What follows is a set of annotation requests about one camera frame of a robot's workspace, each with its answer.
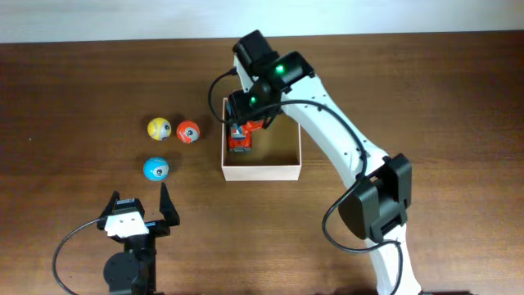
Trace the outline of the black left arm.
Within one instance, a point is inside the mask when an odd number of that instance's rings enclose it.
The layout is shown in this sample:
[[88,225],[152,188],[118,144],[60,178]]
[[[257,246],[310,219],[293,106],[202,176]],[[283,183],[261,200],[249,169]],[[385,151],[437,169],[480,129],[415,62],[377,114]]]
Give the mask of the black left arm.
[[123,245],[103,269],[110,295],[156,294],[156,240],[170,235],[180,217],[166,184],[160,185],[159,220],[145,221],[145,210],[137,198],[122,199],[113,192],[99,216],[97,228]]

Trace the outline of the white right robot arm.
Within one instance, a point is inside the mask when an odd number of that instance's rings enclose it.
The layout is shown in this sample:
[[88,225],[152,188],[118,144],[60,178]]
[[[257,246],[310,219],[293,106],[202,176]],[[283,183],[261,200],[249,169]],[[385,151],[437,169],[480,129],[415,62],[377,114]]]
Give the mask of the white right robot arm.
[[337,211],[350,232],[366,242],[380,294],[420,294],[409,259],[406,232],[412,166],[403,154],[391,157],[360,132],[332,100],[314,68],[298,52],[279,55],[255,30],[233,46],[242,89],[232,93],[230,126],[285,114],[317,143],[347,190],[327,210]]

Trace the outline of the red toy truck yellow crane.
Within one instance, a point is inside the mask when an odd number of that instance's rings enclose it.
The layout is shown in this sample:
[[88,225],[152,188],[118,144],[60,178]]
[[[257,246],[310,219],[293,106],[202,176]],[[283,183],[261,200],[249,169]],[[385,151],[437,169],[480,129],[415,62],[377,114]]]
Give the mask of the red toy truck yellow crane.
[[249,152],[251,150],[251,132],[253,124],[230,125],[228,150],[230,152]]

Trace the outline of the red toy fire truck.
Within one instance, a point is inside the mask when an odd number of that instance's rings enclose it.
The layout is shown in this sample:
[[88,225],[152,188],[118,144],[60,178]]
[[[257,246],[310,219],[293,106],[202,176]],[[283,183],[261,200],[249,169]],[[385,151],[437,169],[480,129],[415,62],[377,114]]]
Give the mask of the red toy fire truck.
[[243,130],[246,133],[253,132],[253,131],[261,129],[263,127],[264,127],[264,121],[263,120],[257,120],[257,121],[249,120],[242,126]]

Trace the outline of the white cardboard box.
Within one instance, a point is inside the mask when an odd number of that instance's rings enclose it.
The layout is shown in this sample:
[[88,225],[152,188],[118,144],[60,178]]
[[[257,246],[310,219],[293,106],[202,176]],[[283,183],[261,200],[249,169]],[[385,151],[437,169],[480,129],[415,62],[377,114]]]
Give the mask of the white cardboard box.
[[221,130],[220,166],[227,181],[293,181],[302,168],[300,125],[285,115],[252,134],[248,152],[228,150],[228,127]]

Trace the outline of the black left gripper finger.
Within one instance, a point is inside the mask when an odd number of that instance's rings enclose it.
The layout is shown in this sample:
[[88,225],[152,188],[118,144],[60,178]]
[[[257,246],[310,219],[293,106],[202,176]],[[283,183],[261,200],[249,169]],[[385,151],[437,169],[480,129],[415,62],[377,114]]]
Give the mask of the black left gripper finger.
[[168,226],[180,225],[180,217],[169,196],[167,186],[164,182],[160,185],[159,211],[163,215]]
[[111,195],[111,198],[109,202],[107,203],[106,207],[103,209],[100,217],[101,218],[107,218],[108,216],[113,214],[115,204],[120,200],[120,194],[117,191],[114,191]]

